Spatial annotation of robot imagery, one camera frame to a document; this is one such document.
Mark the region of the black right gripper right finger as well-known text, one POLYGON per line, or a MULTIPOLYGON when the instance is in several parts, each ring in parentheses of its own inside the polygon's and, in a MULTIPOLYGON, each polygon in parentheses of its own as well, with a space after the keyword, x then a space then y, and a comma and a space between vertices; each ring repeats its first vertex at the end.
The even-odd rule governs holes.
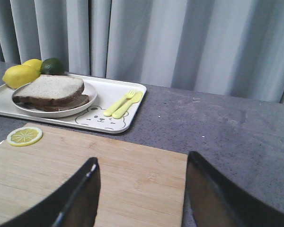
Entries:
POLYGON ((196 151, 187 157, 186 187, 198 227, 284 227, 284 213, 238 187, 196 151))

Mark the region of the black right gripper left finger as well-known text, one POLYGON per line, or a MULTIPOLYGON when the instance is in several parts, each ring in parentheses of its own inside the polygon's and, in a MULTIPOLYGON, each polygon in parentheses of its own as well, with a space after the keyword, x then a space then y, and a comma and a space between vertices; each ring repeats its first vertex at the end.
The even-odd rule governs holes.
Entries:
POLYGON ((62 186, 1 227, 92 227, 101 188, 96 157, 89 158, 62 186))

